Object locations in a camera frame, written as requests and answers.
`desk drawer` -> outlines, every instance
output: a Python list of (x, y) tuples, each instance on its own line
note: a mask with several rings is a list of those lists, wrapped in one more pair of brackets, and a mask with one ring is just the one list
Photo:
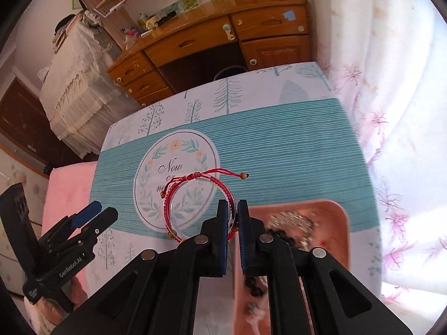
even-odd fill
[[(227, 33), (224, 31), (224, 25), (229, 26), (230, 36), (227, 36)], [(232, 41), (236, 41), (236, 37), (234, 36), (230, 20), (227, 16), (222, 16), (176, 32), (149, 46), (144, 52), (156, 67), (160, 67), (195, 52)]]
[(172, 96), (174, 93), (171, 88), (163, 88), (158, 90), (157, 92), (149, 93), (143, 97), (137, 99), (137, 102), (141, 104), (143, 107), (150, 106), (151, 104), (161, 101), (162, 99), (168, 98)]
[(275, 6), (231, 14), (239, 40), (308, 34), (306, 6)]
[(133, 98), (138, 100), (167, 86), (160, 74), (153, 71), (127, 84), (124, 88)]
[(154, 67), (152, 64), (142, 53), (139, 52), (111, 70), (109, 75), (115, 83), (123, 87), (131, 81), (153, 70)]

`cabinet door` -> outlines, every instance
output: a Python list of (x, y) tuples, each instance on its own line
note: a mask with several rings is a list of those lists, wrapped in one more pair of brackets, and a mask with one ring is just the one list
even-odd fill
[(310, 36), (291, 35), (241, 43), (249, 70), (310, 61)]

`white curtain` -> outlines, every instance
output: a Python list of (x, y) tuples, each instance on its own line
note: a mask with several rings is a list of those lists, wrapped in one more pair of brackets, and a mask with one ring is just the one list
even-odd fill
[(382, 300), (415, 335), (447, 304), (447, 26), (430, 0), (309, 0), (381, 219)]

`red braided cord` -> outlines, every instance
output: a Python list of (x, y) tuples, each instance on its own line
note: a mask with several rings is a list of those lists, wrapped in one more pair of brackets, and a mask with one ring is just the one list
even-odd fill
[[(209, 174), (213, 174), (213, 173), (220, 173), (220, 174), (225, 174), (225, 175), (230, 175), (230, 176), (236, 176), (236, 177), (240, 177), (241, 179), (246, 179), (249, 176), (249, 174), (246, 174), (244, 172), (242, 172), (240, 174), (236, 174), (236, 173), (234, 173), (230, 170), (227, 170), (227, 169), (216, 168), (216, 169), (211, 169), (211, 170), (207, 170), (204, 172), (193, 172), (186, 176), (174, 177), (166, 184), (164, 189), (161, 191), (160, 195), (162, 198), (164, 198), (163, 215), (165, 217), (166, 229), (168, 230), (168, 233), (170, 233), (173, 236), (173, 238), (176, 241), (178, 241), (178, 243), (181, 243), (183, 239), (178, 237), (176, 231), (173, 230), (173, 228), (172, 228), (171, 202), (172, 202), (172, 198), (174, 197), (175, 192), (186, 181), (203, 178), (203, 179), (207, 179), (207, 180), (211, 181), (212, 183), (216, 184), (218, 186), (218, 188), (220, 190), (222, 190), (222, 192), (224, 193), (225, 197), (227, 198), (227, 200), (230, 204), (229, 221), (230, 221), (230, 218), (233, 218), (233, 222), (234, 222), (234, 219), (236, 216), (236, 203), (234, 201), (234, 197), (233, 197), (230, 189), (228, 189), (228, 187), (222, 181), (209, 175)], [(235, 232), (232, 230), (232, 228), (230, 228), (229, 233), (228, 233), (228, 240), (233, 238), (234, 235), (235, 235)]]

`blue sticky note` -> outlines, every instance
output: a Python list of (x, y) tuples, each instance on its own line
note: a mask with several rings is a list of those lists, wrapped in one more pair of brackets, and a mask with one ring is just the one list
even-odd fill
[(293, 21), (296, 19), (295, 14), (292, 10), (286, 11), (284, 14), (282, 14), (287, 20)]

